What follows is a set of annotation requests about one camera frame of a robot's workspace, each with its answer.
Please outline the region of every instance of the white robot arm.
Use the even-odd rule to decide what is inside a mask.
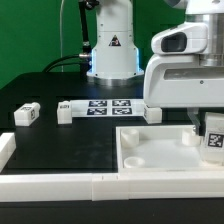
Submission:
[[[170,7],[177,9],[186,9],[188,0],[164,0]]]

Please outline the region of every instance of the black tabletop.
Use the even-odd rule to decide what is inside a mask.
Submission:
[[[17,143],[1,175],[117,172],[115,127],[147,125],[144,119],[73,118],[72,125],[58,126],[57,104],[141,99],[142,91],[141,82],[104,87],[86,83],[77,73],[20,75],[0,90],[0,134],[15,132]],[[13,112],[32,102],[41,105],[38,120],[30,127],[15,127]],[[189,120],[186,111],[178,111],[178,116],[173,112],[166,119]],[[0,223],[223,223],[223,209],[223,199],[0,203]]]

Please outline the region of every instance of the green wall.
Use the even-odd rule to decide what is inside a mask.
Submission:
[[[1,0],[0,88],[22,73],[41,71],[60,57],[60,5],[61,0]],[[87,15],[94,46],[95,13],[91,11]],[[152,55],[152,36],[183,21],[184,11],[170,8],[163,0],[134,0],[135,43],[140,48],[143,69]],[[80,29],[78,0],[66,0],[64,55],[81,51]]]

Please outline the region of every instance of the blue light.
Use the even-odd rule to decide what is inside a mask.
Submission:
[[[137,53],[136,53],[136,66],[137,66],[137,71],[140,72],[140,65],[139,65],[139,49],[137,48]]]
[[[91,55],[92,55],[91,73],[95,74],[96,73],[96,51],[95,51],[95,49],[92,50]]]

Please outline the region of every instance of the marker sticker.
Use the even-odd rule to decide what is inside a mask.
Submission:
[[[121,47],[120,41],[118,40],[117,36],[114,35],[113,39],[111,40],[110,47]]]

